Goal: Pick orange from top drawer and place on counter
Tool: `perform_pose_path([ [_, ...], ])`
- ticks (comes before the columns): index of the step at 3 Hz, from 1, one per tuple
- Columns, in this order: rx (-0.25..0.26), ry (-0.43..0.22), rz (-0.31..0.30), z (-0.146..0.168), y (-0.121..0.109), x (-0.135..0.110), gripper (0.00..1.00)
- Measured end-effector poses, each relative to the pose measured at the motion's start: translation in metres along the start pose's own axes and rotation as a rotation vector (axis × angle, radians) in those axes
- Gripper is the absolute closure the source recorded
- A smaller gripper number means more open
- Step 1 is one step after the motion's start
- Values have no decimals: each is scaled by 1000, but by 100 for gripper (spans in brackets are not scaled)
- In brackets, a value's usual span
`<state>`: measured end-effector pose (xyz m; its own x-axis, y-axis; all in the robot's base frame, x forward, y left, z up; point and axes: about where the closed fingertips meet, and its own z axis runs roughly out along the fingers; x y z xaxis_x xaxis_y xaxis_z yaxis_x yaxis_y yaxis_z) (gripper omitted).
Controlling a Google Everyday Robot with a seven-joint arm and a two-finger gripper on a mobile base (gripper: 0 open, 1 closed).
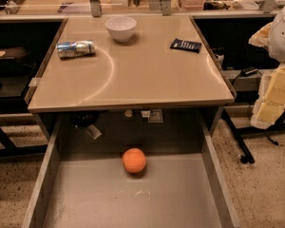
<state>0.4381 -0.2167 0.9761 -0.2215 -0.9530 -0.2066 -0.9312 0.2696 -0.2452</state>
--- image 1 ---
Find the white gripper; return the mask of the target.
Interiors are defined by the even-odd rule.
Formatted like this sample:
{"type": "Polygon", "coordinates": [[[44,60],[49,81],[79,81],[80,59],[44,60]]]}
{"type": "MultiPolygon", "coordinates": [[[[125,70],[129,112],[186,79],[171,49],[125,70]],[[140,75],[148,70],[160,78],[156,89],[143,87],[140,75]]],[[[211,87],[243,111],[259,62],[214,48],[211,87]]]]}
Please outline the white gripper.
{"type": "MultiPolygon", "coordinates": [[[[265,48],[269,45],[272,22],[253,34],[248,43],[265,48]]],[[[260,81],[258,99],[253,108],[250,123],[253,127],[267,129],[285,111],[285,63],[281,63],[272,73],[265,72],[260,81]]]]}

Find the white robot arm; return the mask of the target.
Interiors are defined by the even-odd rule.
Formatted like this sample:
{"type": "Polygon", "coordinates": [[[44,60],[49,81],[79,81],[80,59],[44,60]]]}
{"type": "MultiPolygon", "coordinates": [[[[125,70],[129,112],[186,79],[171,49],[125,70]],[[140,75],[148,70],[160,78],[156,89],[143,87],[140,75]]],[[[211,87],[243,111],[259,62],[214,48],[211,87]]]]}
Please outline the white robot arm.
{"type": "Polygon", "coordinates": [[[249,44],[265,48],[279,62],[272,73],[262,75],[251,118],[252,126],[267,129],[285,111],[285,6],[273,22],[251,36],[249,44]]]}

